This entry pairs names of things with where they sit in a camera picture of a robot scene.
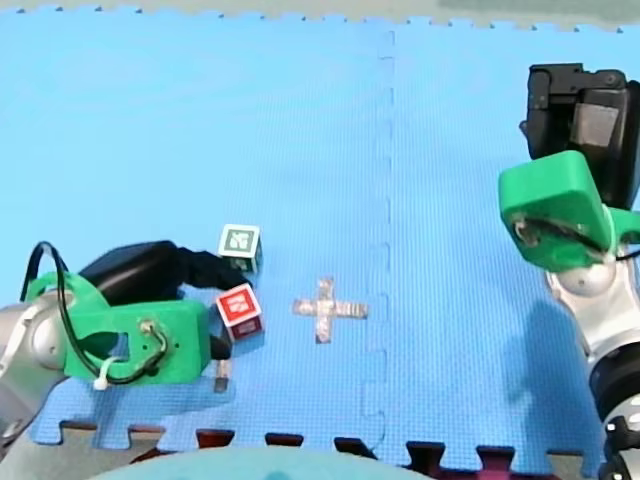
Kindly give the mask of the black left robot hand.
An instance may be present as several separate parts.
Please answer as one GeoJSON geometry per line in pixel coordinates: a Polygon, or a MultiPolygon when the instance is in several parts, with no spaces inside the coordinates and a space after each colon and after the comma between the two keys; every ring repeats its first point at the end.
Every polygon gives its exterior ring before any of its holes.
{"type": "Polygon", "coordinates": [[[80,270],[111,306],[177,300],[186,284],[230,290],[248,279],[222,258],[169,240],[113,248],[80,270]]]}

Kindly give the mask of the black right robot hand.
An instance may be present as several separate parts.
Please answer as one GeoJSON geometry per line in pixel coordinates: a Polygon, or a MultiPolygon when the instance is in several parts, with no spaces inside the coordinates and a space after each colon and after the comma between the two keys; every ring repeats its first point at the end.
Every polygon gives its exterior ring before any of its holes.
{"type": "Polygon", "coordinates": [[[639,191],[639,82],[618,69],[581,63],[529,68],[526,118],[520,123],[535,160],[582,153],[603,202],[630,210],[639,191]]]}

